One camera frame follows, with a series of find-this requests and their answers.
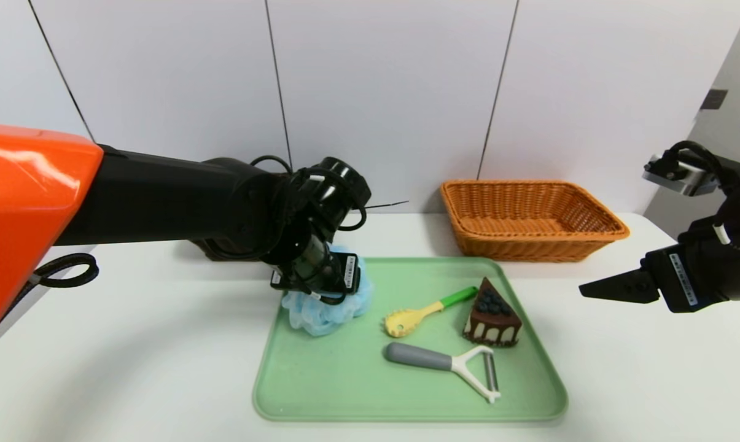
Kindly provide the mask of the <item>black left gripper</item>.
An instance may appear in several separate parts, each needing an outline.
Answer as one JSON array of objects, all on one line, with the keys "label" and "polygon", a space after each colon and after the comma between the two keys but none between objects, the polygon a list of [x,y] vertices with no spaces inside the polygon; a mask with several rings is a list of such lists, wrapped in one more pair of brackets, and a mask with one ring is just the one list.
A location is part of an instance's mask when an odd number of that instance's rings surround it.
[{"label": "black left gripper", "polygon": [[337,252],[330,244],[309,235],[283,241],[270,253],[270,286],[306,295],[353,295],[360,285],[358,255]]}]

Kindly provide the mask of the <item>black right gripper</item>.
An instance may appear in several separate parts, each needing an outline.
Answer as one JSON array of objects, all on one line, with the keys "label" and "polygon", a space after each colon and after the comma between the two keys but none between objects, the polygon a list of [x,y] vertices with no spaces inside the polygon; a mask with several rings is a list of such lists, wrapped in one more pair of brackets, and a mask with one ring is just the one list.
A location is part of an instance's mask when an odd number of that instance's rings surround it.
[{"label": "black right gripper", "polygon": [[740,301],[740,230],[696,230],[649,252],[641,268],[578,287],[586,298],[650,304],[664,298],[673,313]]}]

